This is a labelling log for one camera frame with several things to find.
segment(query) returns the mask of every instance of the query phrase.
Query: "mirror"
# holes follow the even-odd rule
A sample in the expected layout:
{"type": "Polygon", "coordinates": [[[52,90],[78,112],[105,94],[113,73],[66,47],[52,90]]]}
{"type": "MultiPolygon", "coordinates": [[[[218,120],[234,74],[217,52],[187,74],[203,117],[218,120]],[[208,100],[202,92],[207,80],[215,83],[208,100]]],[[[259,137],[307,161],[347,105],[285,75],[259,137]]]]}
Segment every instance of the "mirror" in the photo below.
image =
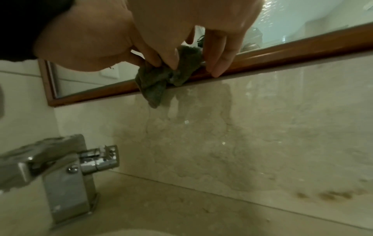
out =
{"type": "MultiPolygon", "coordinates": [[[[373,21],[373,0],[266,0],[247,31],[240,53],[343,30],[373,21]]],[[[192,46],[203,44],[197,27],[192,46]]],[[[138,67],[119,63],[99,72],[76,72],[51,65],[57,98],[133,80],[138,67]]]]}

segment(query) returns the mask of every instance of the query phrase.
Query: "faucet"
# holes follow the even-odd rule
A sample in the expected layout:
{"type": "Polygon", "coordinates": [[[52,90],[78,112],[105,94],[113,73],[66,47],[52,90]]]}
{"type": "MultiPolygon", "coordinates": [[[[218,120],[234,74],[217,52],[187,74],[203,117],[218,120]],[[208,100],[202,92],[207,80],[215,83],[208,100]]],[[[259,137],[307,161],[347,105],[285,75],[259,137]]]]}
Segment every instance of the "faucet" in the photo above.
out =
{"type": "Polygon", "coordinates": [[[54,228],[92,214],[99,200],[92,174],[118,166],[116,145],[87,150],[83,135],[47,138],[0,155],[0,192],[41,176],[54,228]]]}

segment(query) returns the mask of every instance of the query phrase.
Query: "cloth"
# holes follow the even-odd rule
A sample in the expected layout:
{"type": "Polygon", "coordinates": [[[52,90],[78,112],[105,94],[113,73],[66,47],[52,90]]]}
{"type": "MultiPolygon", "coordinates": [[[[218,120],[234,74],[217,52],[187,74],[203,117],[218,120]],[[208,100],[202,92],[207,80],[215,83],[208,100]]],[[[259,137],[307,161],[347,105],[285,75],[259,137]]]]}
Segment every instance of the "cloth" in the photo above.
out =
{"type": "Polygon", "coordinates": [[[151,108],[157,108],[160,105],[167,84],[181,86],[201,66],[202,52],[200,48],[180,46],[178,51],[180,60],[175,71],[166,64],[161,67],[153,67],[148,62],[139,68],[135,81],[151,108]]]}
{"type": "Polygon", "coordinates": [[[33,45],[46,25],[74,0],[2,0],[0,60],[36,59],[33,45]]]}

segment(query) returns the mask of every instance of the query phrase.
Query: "mirror frame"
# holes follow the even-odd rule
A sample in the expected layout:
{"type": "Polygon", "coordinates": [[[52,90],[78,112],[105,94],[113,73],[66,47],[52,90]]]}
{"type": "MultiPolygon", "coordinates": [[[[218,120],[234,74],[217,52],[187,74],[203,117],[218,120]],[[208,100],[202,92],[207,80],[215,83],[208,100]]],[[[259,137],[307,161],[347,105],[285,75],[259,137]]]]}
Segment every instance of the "mirror frame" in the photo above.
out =
{"type": "MultiPolygon", "coordinates": [[[[253,72],[255,74],[264,69],[273,69],[279,66],[294,65],[366,51],[373,51],[373,23],[240,53],[235,57],[229,69],[217,79],[224,79],[225,75],[234,75],[242,72],[253,72]]],[[[51,107],[139,92],[135,81],[128,80],[57,98],[52,64],[40,59],[39,67],[47,102],[51,107]]],[[[212,82],[217,79],[213,78],[204,68],[200,68],[193,73],[183,86],[196,82],[212,82]]]]}

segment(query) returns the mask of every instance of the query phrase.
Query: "hand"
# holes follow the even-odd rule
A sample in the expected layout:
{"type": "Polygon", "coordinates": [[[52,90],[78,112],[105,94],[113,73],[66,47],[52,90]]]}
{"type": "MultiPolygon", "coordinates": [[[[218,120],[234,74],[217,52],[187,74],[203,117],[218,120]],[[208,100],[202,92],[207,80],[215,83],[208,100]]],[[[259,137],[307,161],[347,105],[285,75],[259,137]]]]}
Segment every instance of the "hand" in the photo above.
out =
{"type": "Polygon", "coordinates": [[[145,42],[176,69],[176,48],[195,25],[206,28],[203,54],[214,77],[228,69],[264,0],[127,0],[145,42]]]}
{"type": "Polygon", "coordinates": [[[78,0],[68,12],[53,19],[39,35],[35,56],[65,68],[98,71],[126,61],[141,66],[141,52],[154,66],[158,53],[137,31],[123,0],[78,0]]]}

